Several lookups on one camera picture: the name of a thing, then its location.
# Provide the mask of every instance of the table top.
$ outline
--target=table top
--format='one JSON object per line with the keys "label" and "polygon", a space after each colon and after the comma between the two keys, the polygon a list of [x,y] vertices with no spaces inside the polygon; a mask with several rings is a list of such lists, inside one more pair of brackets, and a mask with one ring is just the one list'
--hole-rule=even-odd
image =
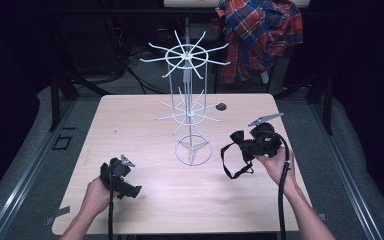
{"label": "table top", "polygon": [[[197,99],[198,96],[193,95],[193,101]],[[174,95],[174,105],[179,102],[181,97]],[[262,164],[253,161],[254,174],[243,174],[231,180],[223,170],[220,157],[220,149],[232,142],[230,134],[244,130],[245,139],[251,139],[249,123],[258,117],[278,113],[273,97],[269,94],[209,94],[198,102],[201,105],[206,102],[205,106],[225,103],[227,109],[207,109],[207,118],[198,128],[210,141],[213,152],[207,162],[189,166],[175,154],[178,140],[189,135],[189,127],[180,126],[170,117],[171,95],[103,97],[61,203],[61,208],[70,207],[70,213],[55,219],[53,232],[60,235],[65,231],[80,209],[88,182],[99,175],[104,162],[120,158],[121,154],[136,165],[125,177],[126,182],[143,187],[135,199],[114,199],[114,234],[279,231],[278,187]],[[194,119],[202,114],[203,111],[196,108]],[[269,122],[289,143],[282,119]],[[198,149],[194,161],[200,161],[206,154],[208,149]],[[225,161],[232,173],[245,166],[237,145],[225,153]],[[308,198],[298,166],[296,178]],[[297,231],[286,199],[284,211],[286,229]],[[88,234],[106,233],[108,209],[95,218],[88,231]]]}
{"label": "table top", "polygon": [[[164,0],[165,7],[217,7],[220,0]],[[299,8],[306,8],[310,4],[310,0],[294,0]]]}

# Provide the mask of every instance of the red plaid shirt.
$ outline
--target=red plaid shirt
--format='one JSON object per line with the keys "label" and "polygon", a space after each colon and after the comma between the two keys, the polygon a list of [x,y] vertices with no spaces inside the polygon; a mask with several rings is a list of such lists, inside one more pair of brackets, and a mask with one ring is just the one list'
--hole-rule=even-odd
{"label": "red plaid shirt", "polygon": [[285,48],[302,43],[302,18],[289,0],[221,0],[217,9],[225,17],[227,62],[222,83],[249,80],[267,71]]}

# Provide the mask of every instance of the gray floor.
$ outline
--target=gray floor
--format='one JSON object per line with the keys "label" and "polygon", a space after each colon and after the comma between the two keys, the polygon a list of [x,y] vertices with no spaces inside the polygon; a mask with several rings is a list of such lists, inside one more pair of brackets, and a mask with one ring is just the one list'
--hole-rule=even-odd
{"label": "gray floor", "polygon": [[[167,72],[164,63],[138,62],[130,67],[143,80],[169,90],[168,80],[161,78]],[[211,69],[209,93],[214,86]],[[279,67],[277,71],[273,79],[277,87],[273,87],[271,93],[281,90],[284,69]],[[173,75],[173,85],[182,86],[181,76],[181,73]],[[195,81],[195,91],[203,89],[203,84]],[[114,94],[142,94],[137,79],[129,73],[99,86]],[[256,89],[255,85],[250,86],[251,90]],[[61,98],[62,122],[54,132],[48,131],[50,89],[38,95],[41,107],[34,126],[0,183],[0,239],[57,238],[51,231],[51,219],[59,208],[100,99],[83,86],[77,85],[77,89],[80,93],[77,101]],[[218,89],[220,92],[232,90],[226,86]],[[277,100],[277,105],[285,113],[282,119],[314,208],[327,218],[325,222],[337,239],[384,239],[384,198],[365,171],[358,137],[341,104],[334,101],[334,135],[329,136],[320,125],[320,107],[308,105],[303,99],[305,92],[303,89],[287,99]],[[72,137],[69,148],[52,150],[60,134]],[[106,236],[87,239],[106,239]],[[299,237],[297,233],[289,233],[288,239]]]}

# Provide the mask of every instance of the white rotating display rack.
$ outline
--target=white rotating display rack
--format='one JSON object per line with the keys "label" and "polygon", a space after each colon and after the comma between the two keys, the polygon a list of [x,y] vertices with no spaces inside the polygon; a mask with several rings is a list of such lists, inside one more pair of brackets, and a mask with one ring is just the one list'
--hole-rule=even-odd
{"label": "white rotating display rack", "polygon": [[[213,148],[211,142],[203,136],[201,131],[199,130],[198,124],[200,124],[205,119],[209,119],[212,121],[221,121],[217,119],[213,119],[207,117],[207,109],[216,106],[217,104],[213,104],[207,106],[207,74],[208,74],[208,63],[218,64],[218,65],[227,65],[229,63],[221,63],[216,61],[211,61],[209,59],[209,52],[221,50],[227,47],[227,44],[206,50],[199,46],[198,44],[204,39],[205,32],[202,34],[201,38],[197,41],[196,44],[190,44],[189,38],[189,21],[186,20],[185,25],[185,37],[186,43],[182,44],[179,37],[177,36],[177,32],[174,32],[176,35],[177,42],[179,45],[168,49],[160,46],[149,44],[151,47],[166,51],[165,56],[163,58],[144,60],[143,62],[156,62],[156,61],[166,61],[168,66],[168,73],[163,75],[163,78],[169,78],[170,81],[170,93],[171,93],[171,105],[168,103],[164,103],[160,101],[162,104],[169,106],[172,109],[171,116],[158,118],[158,120],[173,118],[179,124],[177,129],[174,131],[173,135],[175,135],[178,130],[182,126],[186,126],[189,128],[189,134],[180,138],[175,146],[175,154],[176,157],[184,164],[189,166],[197,166],[207,162],[213,152]],[[205,66],[205,79],[202,77],[197,68]],[[171,74],[175,69],[183,70],[183,85],[184,91],[182,93],[179,87],[179,93],[182,98],[182,101],[178,104],[174,103],[174,94],[173,94],[173,85]],[[201,94],[198,96],[196,100],[192,97],[192,86],[193,86],[193,72],[198,76],[199,79],[204,79],[204,89],[201,91]],[[187,152],[183,152],[180,150],[180,146],[183,145],[186,147]],[[195,159],[195,155],[197,151],[207,151],[205,155],[201,154],[203,159]]]}

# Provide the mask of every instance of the hanging shirt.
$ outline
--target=hanging shirt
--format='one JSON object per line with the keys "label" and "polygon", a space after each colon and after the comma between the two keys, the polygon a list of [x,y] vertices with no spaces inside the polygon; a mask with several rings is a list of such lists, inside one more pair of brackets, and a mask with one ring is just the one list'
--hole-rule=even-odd
{"label": "hanging shirt", "polygon": [[267,71],[285,48],[302,43],[302,18],[289,0],[221,0],[229,44],[222,83],[238,83]]}

